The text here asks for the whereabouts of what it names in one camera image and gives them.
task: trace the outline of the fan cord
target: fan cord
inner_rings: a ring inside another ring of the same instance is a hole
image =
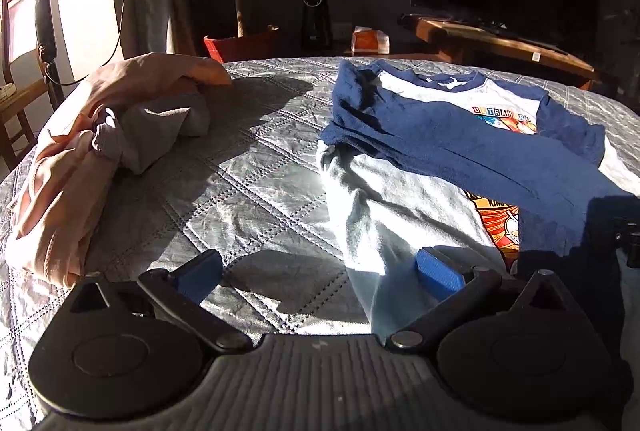
[[[107,65],[111,59],[113,59],[113,56],[116,55],[116,51],[118,50],[118,45],[120,44],[120,36],[122,35],[122,19],[124,17],[124,0],[122,0],[122,9],[120,10],[120,25],[118,26],[118,40],[116,41],[116,45],[113,48],[113,52],[111,53],[111,56],[109,57],[109,59],[107,59],[105,61],[105,63],[102,66]],[[62,82],[58,82],[56,81],[54,78],[51,77],[51,75],[49,75],[49,72],[47,71],[47,67],[45,66],[44,68],[44,74],[47,76],[47,78],[53,82],[54,84],[57,84],[59,86],[73,86],[74,84],[78,84],[79,82],[82,82],[83,80],[85,80],[89,74],[85,75],[83,78],[79,78],[78,80],[74,80],[73,82],[69,82],[66,84],[63,84]]]

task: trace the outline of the orange graphic print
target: orange graphic print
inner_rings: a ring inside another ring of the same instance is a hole
[[[500,129],[528,135],[533,135],[537,131],[536,125],[527,115],[515,114],[509,109],[474,106],[472,112],[487,124]],[[482,224],[502,254],[507,270],[511,271],[518,260],[520,249],[518,208],[514,205],[501,204],[483,198],[471,192],[466,192],[466,196],[474,202]]]

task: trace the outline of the beige clothing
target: beige clothing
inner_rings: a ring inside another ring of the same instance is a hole
[[[194,81],[231,84],[217,61],[172,54],[114,62],[82,81],[41,131],[29,175],[9,206],[7,263],[49,283],[72,286],[82,275],[119,164],[100,153],[96,132],[109,124],[104,119],[111,108],[196,93]]]

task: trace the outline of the black speaker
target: black speaker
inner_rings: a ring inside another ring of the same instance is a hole
[[[334,43],[327,0],[302,0],[300,44],[305,50],[327,50]]]

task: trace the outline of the ridged gray plastic panel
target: ridged gray plastic panel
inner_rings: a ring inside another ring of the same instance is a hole
[[[250,430],[603,431],[587,416],[539,426],[506,423],[450,398],[416,355],[373,335],[266,335],[217,359],[188,397],[151,417],[90,423],[49,415],[38,431]]]

